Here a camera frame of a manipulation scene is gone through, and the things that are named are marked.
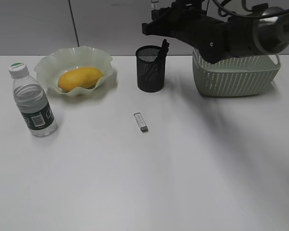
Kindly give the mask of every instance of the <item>yellow mango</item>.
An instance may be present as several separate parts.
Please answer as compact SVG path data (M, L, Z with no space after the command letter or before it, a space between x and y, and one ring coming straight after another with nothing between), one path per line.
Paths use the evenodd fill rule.
M103 73L95 67L81 67L63 74L58 86L67 92L76 87L91 88L103 77Z

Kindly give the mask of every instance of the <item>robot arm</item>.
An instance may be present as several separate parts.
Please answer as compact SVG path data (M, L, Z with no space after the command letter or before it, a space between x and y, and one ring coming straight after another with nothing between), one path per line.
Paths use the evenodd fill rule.
M176 0L171 7L153 10L153 22L142 25L143 33L183 41L212 64L232 57L277 54L289 45L289 10L261 4L250 15L226 11L232 16L223 22L207 16L203 1Z

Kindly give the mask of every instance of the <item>gray wall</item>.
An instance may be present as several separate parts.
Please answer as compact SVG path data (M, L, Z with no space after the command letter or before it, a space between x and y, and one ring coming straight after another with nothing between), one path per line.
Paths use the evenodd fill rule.
M0 0L0 55L77 46L67 0Z
M172 0L160 0L168 6ZM112 55L134 55L144 45L161 45L163 38L145 36L141 24L151 21L150 0L72 0L80 45ZM191 48L168 39L171 54L190 54Z
M161 7L174 0L160 0ZM241 11L240 0L227 7ZM289 8L289 0L248 0L249 6L269 2ZM134 55L143 45L160 45L163 38L145 36L141 23L150 22L150 0L71 0L80 45L112 55ZM209 15L217 17L211 3ZM168 39L170 54L191 54L191 47ZM47 55L77 46L68 0L0 0L0 55ZM284 51L289 54L289 47Z

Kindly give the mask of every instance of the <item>white table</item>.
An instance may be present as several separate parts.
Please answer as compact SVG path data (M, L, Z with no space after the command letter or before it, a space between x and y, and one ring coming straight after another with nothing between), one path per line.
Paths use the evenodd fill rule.
M0 231L289 231L289 56L275 90L236 99L200 97L191 57L154 94L114 57L90 97L49 92L60 128L36 138L7 67L40 58L0 57Z

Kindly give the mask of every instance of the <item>cable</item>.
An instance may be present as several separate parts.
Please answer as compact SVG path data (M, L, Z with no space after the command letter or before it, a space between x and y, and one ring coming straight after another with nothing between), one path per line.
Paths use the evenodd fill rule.
M77 29L76 29L76 25L75 25L75 20L74 20L74 15L73 15L73 10L72 10L72 5L71 5L71 1L70 0L68 0L68 6L69 6L69 10L70 10L71 17L72 17L72 23L73 23L75 36L76 36L77 46L79 47L79 39L78 39Z
M247 8L246 0L242 0L242 7L247 12L252 12L249 8Z
M272 17L277 17L277 16L281 16L283 14L287 14L289 13L289 10L284 10L278 13L272 13L272 14L267 14L267 15L261 15L261 16L247 16L247 15L241 15L241 14L237 14L234 13L228 9L226 9L225 7L223 7L217 0L212 0L214 2L215 5L217 5L217 7L219 9L221 9L221 11L231 15L231 16L235 16L235 17L240 17L240 18L246 18L246 19L265 19L265 18L272 18Z
M225 5L227 5L228 3L230 3L232 0L224 0L224 1L222 1L222 3L221 3L221 5L222 6L225 6ZM227 17L229 14L227 14L227 13L224 13L223 14L223 12L222 12L222 10L220 9L220 8L218 8L218 15L220 16L220 17Z
M209 5L210 5L210 0L208 0L208 4L207 4L207 15L208 15L208 11L209 11Z

